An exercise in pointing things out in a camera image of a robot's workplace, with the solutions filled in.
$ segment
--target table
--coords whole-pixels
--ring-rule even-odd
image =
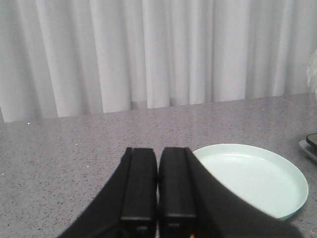
[[[0,124],[0,237],[53,238],[107,182],[126,147],[196,150],[241,143],[294,163],[310,189],[289,221],[317,238],[317,164],[299,141],[317,131],[307,94]]]

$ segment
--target gray object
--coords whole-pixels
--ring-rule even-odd
[[[317,148],[311,146],[306,142],[306,140],[301,140],[299,142],[300,147],[302,150],[317,163]]]

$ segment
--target granite countertop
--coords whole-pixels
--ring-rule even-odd
[[[53,238],[107,182],[126,147],[196,150],[241,143],[295,164],[310,189],[289,221],[317,238],[317,164],[299,141],[317,132],[307,94],[0,124],[0,237]]]

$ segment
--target light green plate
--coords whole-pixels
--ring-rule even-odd
[[[271,151],[217,144],[194,154],[224,186],[270,216],[285,220],[307,200],[308,184],[302,172]]]

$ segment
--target dark device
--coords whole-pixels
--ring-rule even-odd
[[[184,148],[164,149],[158,180],[160,238],[189,238],[197,216]]]
[[[161,238],[303,238],[229,191],[189,148],[165,148],[158,178],[152,149],[127,148],[107,184],[59,238],[154,238],[156,220]]]
[[[153,238],[156,191],[153,150],[127,148],[109,181],[59,238]]]
[[[311,146],[317,148],[317,133],[307,135],[306,142]]]

